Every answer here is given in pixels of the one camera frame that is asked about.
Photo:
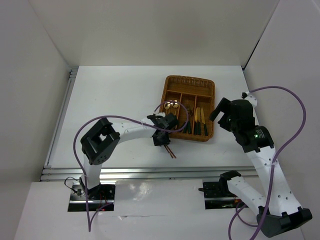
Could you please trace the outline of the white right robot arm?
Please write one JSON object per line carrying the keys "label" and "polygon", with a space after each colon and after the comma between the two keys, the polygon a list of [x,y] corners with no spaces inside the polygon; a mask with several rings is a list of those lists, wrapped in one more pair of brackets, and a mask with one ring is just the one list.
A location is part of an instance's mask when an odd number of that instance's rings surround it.
{"label": "white right robot arm", "polygon": [[220,175],[220,194],[239,197],[256,215],[262,233],[272,238],[299,228],[313,216],[308,208],[302,207],[291,191],[269,131],[255,124],[253,112],[256,102],[248,98],[233,101],[222,98],[209,119],[214,121],[219,113],[223,114],[218,121],[219,126],[233,133],[236,142],[251,160],[265,192],[262,195],[238,171],[232,170]]}

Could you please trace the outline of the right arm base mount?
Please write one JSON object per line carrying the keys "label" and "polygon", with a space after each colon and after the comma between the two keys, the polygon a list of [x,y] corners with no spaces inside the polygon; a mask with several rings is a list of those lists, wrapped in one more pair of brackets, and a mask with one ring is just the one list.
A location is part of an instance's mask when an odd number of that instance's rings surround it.
{"label": "right arm base mount", "polygon": [[205,209],[235,209],[237,204],[239,204],[239,208],[242,207],[244,203],[238,196],[231,193],[227,186],[227,181],[232,177],[241,176],[238,171],[231,170],[222,173],[218,181],[203,182],[198,191],[203,193]]}

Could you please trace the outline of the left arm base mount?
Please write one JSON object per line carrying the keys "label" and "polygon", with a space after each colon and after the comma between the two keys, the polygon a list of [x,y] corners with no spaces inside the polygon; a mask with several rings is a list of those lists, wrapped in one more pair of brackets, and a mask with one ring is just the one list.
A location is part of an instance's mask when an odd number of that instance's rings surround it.
{"label": "left arm base mount", "polygon": [[[85,212],[86,211],[86,193],[80,181],[74,177],[67,177],[64,185],[70,189],[70,197],[68,203],[68,212]],[[115,183],[100,184],[93,190],[88,190],[88,210],[95,212],[112,212],[115,207]]]}

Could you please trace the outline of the brown wicker cutlery tray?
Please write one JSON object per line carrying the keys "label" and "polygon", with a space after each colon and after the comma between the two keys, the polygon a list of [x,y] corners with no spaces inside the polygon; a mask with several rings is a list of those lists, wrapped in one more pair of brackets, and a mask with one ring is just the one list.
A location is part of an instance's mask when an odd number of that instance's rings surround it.
{"label": "brown wicker cutlery tray", "polygon": [[[176,129],[183,129],[171,133],[171,138],[207,142],[213,137],[214,123],[209,120],[209,117],[211,112],[215,109],[215,90],[215,83],[209,79],[181,75],[169,75],[166,77],[161,101],[168,102],[177,100],[182,104],[178,110],[178,125]],[[189,120],[187,108],[192,109],[191,134],[186,132]],[[196,108],[203,108],[204,110],[208,136],[205,136],[202,120],[201,135],[194,134]],[[164,104],[159,108],[159,111],[165,114],[174,114],[174,110],[171,112],[167,111],[166,113]]]}

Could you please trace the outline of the gold knife green handle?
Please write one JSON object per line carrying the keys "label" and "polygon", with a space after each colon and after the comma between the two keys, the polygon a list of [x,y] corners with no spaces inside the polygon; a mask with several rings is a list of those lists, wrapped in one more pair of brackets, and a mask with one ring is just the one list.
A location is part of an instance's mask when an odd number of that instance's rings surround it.
{"label": "gold knife green handle", "polygon": [[201,112],[201,122],[203,124],[203,129],[204,129],[204,135],[208,136],[208,129],[207,129],[207,124],[206,124],[204,109],[201,108],[200,112]]}
{"label": "gold knife green handle", "polygon": [[197,108],[197,134],[201,136],[201,108]]}
{"label": "gold knife green handle", "polygon": [[199,108],[197,107],[195,109],[195,114],[194,114],[194,134],[195,135],[198,135],[198,122],[199,122],[198,112],[199,112]]}

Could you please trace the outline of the gold spoon green handle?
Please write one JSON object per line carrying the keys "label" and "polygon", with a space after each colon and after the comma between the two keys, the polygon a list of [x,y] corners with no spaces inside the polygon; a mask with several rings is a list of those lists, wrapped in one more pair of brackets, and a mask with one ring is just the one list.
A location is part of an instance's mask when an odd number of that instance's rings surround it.
{"label": "gold spoon green handle", "polygon": [[171,103],[170,103],[170,102],[166,102],[166,103],[164,104],[165,113],[168,112],[168,110],[170,109],[170,107],[171,107]]}
{"label": "gold spoon green handle", "polygon": [[171,100],[170,103],[171,103],[171,107],[170,107],[170,109],[168,110],[169,113],[175,109],[175,107],[176,107],[176,100]]}
{"label": "gold spoon green handle", "polygon": [[179,107],[180,107],[180,104],[179,104],[178,101],[176,100],[175,108],[174,108],[174,116],[176,117],[176,119],[178,119],[178,117],[179,117]]}

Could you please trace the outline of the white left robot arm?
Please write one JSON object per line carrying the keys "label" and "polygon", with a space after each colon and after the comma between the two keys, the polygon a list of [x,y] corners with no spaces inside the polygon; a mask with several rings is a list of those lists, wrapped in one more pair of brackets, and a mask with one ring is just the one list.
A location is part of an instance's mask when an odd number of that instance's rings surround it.
{"label": "white left robot arm", "polygon": [[111,123],[107,118],[98,120],[81,138],[81,150],[85,174],[80,177],[81,194],[93,200],[101,190],[100,173],[102,164],[112,155],[118,144],[141,138],[152,138],[156,147],[170,144],[169,134],[160,129],[173,130],[178,119],[172,113],[149,115],[135,122]]}

